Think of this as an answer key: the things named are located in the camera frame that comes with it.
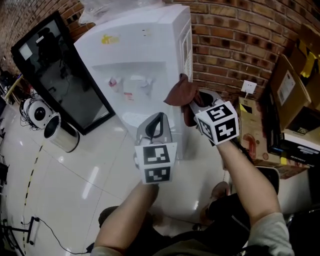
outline plastic bag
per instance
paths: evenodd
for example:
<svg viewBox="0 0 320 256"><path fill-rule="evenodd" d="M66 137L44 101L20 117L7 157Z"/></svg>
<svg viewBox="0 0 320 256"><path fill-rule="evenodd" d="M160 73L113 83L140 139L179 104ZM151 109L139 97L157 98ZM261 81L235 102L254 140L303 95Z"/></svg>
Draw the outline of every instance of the plastic bag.
<svg viewBox="0 0 320 256"><path fill-rule="evenodd" d="M93 22L96 25L164 6L162 0L80 0L80 2L84 6L84 11L79 23Z"/></svg>

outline cardboard box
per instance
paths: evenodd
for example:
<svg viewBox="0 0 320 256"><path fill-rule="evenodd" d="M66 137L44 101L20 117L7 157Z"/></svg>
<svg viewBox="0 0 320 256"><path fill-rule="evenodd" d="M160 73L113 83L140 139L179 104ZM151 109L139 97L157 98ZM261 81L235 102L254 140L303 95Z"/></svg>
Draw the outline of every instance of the cardboard box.
<svg viewBox="0 0 320 256"><path fill-rule="evenodd" d="M280 130L277 108L268 89L262 98L268 152L311 167L320 162L320 127L307 134Z"/></svg>
<svg viewBox="0 0 320 256"><path fill-rule="evenodd" d="M286 56L281 55L270 80L280 129L306 134L320 127L320 112L314 109L306 87Z"/></svg>
<svg viewBox="0 0 320 256"><path fill-rule="evenodd" d="M267 137L262 122L262 110L258 102L239 97L239 141L247 149L256 166L275 167L281 179L290 178L309 167L284 157L268 153Z"/></svg>
<svg viewBox="0 0 320 256"><path fill-rule="evenodd" d="M289 62L300 76L314 108L320 111L320 62L316 57L306 44L298 39Z"/></svg>
<svg viewBox="0 0 320 256"><path fill-rule="evenodd" d="M307 24L302 24L299 39L305 43L306 47L308 47L314 55L318 58L320 57L320 33L315 28Z"/></svg>

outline sleeve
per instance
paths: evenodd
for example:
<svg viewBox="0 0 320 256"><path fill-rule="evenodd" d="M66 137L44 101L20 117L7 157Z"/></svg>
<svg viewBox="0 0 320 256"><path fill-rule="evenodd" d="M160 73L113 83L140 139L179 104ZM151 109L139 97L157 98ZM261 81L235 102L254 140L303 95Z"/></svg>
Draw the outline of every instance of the sleeve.
<svg viewBox="0 0 320 256"><path fill-rule="evenodd" d="M248 246L268 246L273 256L294 256L289 242L289 231L280 212L269 214L253 225Z"/></svg>
<svg viewBox="0 0 320 256"><path fill-rule="evenodd" d="M120 252L103 246L94 247L90 256L123 256Z"/></svg>

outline brown cloth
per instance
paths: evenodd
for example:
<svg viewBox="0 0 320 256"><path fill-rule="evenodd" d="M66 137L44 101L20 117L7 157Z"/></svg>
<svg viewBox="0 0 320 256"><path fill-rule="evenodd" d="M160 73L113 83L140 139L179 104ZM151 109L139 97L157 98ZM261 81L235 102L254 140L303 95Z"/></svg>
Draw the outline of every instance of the brown cloth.
<svg viewBox="0 0 320 256"><path fill-rule="evenodd" d="M195 114L189 106L189 103L192 101L195 101L200 107L204 107L205 105L199 93L198 85L194 82L189 82L186 74L180 74L179 82L174 85L164 102L170 106L181 106L184 122L188 127L197 125L197 122L194 120Z"/></svg>

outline yellow logo sticker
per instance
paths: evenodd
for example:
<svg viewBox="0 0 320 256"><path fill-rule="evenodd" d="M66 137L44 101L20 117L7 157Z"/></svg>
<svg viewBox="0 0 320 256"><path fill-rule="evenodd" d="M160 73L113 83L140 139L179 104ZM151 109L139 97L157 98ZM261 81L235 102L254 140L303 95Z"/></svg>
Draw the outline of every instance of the yellow logo sticker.
<svg viewBox="0 0 320 256"><path fill-rule="evenodd" d="M116 44L119 43L119 37L104 34L101 39L101 43L103 43L104 45Z"/></svg>

